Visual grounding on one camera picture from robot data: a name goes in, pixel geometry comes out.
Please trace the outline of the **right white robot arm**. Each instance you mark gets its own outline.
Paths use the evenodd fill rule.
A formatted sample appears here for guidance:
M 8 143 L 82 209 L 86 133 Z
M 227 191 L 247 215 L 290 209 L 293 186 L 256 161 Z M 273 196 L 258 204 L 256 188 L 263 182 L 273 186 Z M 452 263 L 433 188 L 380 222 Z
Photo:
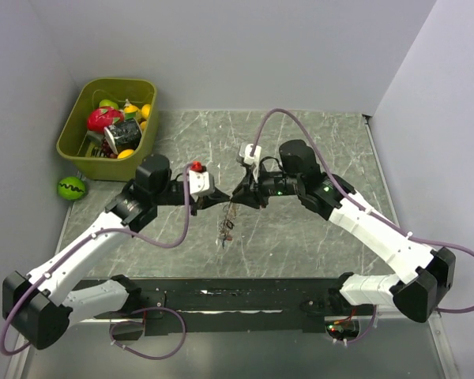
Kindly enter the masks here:
M 330 290 L 331 309 L 344 315 L 361 305 L 390 306 L 412 321 L 427 321 L 453 284 L 454 254 L 446 247 L 436 250 L 413 242 L 392 229 L 353 186 L 322 171 L 304 141 L 280 146 L 278 171 L 267 171 L 260 153 L 261 147 L 242 144 L 237 160 L 246 173 L 232 202 L 260 209 L 271 197 L 296 196 L 304 208 L 353 235 L 393 271 L 341 275 Z

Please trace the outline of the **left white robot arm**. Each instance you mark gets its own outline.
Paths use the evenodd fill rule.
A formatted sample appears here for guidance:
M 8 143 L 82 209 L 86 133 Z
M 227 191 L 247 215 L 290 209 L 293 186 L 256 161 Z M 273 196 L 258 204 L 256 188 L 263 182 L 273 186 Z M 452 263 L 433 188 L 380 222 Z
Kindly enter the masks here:
M 197 211 L 229 201 L 216 188 L 214 177 L 200 163 L 188 163 L 181 180 L 171 176 L 170 161 L 154 154 L 137 167 L 135 176 L 105 207 L 93 224 L 64 250 L 27 275 L 8 275 L 2 284 L 1 336 L 15 328 L 33 347 L 43 350 L 75 324 L 102 313 L 132 317 L 141 306 L 141 290 L 126 276 L 77 290 L 76 285 L 100 259 L 130 238 L 163 249 L 182 244 L 184 231 L 174 242 L 158 242 L 141 234 L 160 206 L 183 206 L 185 223 Z

